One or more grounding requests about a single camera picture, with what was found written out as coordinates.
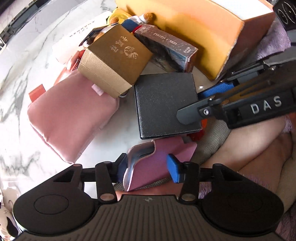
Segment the photo card box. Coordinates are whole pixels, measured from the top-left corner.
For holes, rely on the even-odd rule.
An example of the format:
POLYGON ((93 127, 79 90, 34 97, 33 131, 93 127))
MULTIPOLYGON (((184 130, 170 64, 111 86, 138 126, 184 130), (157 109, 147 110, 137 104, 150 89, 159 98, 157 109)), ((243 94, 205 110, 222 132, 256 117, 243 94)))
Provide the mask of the photo card box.
POLYGON ((134 35, 153 53, 152 62, 166 72, 192 72, 198 51, 193 45, 152 25, 141 26, 134 35))

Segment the gold patterned gift box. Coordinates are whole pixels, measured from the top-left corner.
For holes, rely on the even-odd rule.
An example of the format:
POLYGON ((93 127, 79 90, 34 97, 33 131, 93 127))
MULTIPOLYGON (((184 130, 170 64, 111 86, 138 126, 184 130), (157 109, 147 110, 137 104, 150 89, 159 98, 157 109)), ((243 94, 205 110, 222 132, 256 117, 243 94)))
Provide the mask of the gold patterned gift box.
POLYGON ((119 24, 85 50, 78 71, 117 98, 133 87, 151 57, 152 52, 119 24))

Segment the red panda plush toy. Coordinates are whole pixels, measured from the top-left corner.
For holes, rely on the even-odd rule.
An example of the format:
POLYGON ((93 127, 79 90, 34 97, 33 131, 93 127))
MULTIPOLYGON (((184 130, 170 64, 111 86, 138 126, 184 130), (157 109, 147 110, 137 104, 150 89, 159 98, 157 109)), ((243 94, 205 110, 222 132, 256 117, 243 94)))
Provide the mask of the red panda plush toy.
POLYGON ((151 23, 153 19, 154 19, 153 13, 144 13, 140 16, 137 16, 137 15, 132 16, 127 12, 125 12, 124 10, 116 8, 112 12, 112 14, 108 17, 107 25, 93 28, 91 32, 79 44, 79 47, 80 46, 84 46, 84 48, 88 47, 96 39, 98 39, 101 35, 105 34, 108 30, 110 30, 115 25, 122 25, 126 30, 132 33, 139 26, 151 23))

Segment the crocheted strawberry toy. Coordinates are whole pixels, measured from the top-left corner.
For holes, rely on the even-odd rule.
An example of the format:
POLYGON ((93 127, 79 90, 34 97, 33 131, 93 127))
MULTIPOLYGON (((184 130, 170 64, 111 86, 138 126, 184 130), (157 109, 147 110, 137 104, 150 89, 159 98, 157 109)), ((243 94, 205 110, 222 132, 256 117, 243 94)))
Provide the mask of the crocheted strawberry toy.
POLYGON ((187 136, 193 141, 193 142, 198 142, 200 141, 204 134, 205 134, 205 128, 207 126, 207 120, 202 120, 201 121, 201 130, 199 130, 198 132, 195 133, 189 133, 187 134, 187 136))

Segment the black square wallet box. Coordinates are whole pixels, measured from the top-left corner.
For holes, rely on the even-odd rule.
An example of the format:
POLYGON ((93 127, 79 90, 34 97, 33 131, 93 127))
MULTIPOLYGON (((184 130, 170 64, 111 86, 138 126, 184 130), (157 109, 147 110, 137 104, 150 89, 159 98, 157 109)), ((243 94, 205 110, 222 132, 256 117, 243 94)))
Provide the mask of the black square wallet box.
POLYGON ((198 101, 192 73, 141 75, 134 85, 140 138, 142 140, 195 133, 200 122, 183 125, 177 111, 198 101))

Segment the orange cardboard box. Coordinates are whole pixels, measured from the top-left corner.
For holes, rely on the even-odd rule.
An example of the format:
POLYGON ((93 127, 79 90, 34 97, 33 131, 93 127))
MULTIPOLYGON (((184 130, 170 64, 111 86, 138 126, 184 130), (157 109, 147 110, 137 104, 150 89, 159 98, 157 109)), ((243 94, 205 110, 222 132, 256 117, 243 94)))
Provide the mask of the orange cardboard box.
POLYGON ((246 57, 274 21, 267 1, 116 1, 131 15, 154 13, 153 24, 198 48, 195 66, 217 79, 246 57))

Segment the pink satin pouch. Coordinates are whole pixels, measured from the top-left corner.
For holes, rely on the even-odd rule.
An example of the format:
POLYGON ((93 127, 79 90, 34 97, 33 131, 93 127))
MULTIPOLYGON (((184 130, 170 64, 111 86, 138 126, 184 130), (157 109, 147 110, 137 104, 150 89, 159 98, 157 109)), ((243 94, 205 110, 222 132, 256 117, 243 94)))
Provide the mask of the pink satin pouch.
POLYGON ((74 71, 29 105, 28 118, 63 161, 75 163, 118 108, 118 98, 74 71))

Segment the red small card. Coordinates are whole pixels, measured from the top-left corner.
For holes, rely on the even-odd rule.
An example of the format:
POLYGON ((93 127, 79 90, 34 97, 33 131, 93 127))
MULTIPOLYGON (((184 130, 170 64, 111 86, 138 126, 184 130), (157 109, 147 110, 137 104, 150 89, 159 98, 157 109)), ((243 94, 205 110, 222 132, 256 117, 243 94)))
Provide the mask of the red small card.
POLYGON ((45 92, 46 92, 46 90, 45 90, 43 84, 36 87, 34 90, 32 90, 29 93, 29 97, 30 97, 31 102, 34 102, 35 100, 37 100, 45 92))

